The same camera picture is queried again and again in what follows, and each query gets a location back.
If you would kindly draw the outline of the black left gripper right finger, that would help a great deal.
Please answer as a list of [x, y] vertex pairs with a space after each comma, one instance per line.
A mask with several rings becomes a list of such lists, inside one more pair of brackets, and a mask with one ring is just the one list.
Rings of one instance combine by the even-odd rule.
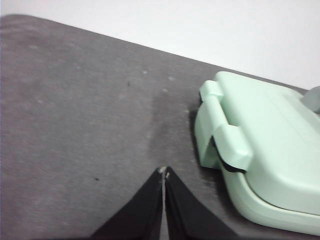
[[233, 240], [239, 237], [194, 196], [169, 166], [164, 183], [165, 212], [171, 240]]

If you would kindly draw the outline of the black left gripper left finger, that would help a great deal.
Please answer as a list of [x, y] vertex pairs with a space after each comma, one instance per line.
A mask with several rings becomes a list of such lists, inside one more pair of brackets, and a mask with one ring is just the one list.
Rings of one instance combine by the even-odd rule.
[[158, 240], [163, 215], [163, 170], [156, 168], [130, 201], [106, 221], [93, 240]]

